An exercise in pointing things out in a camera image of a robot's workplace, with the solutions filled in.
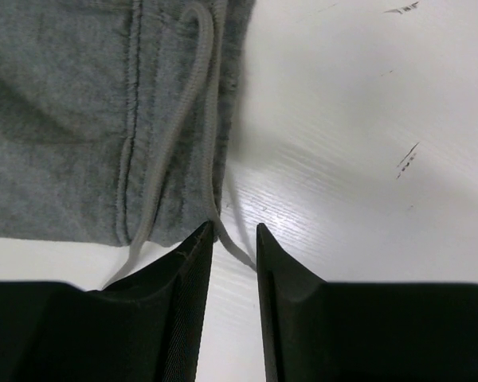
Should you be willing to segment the grey cotton shorts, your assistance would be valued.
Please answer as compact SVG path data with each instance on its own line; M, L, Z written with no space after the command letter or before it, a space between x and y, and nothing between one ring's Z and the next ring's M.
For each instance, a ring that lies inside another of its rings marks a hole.
M251 1L0 1L0 237L169 247L220 218Z

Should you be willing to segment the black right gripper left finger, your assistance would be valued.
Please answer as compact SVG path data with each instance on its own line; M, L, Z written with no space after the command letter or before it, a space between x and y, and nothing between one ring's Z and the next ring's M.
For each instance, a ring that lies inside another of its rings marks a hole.
M214 228L103 290L0 282L0 381L192 381Z

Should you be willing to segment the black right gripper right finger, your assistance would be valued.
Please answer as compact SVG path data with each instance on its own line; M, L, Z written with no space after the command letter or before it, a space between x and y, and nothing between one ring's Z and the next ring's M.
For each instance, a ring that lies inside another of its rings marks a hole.
M328 282L257 226L269 381L478 381L477 283Z

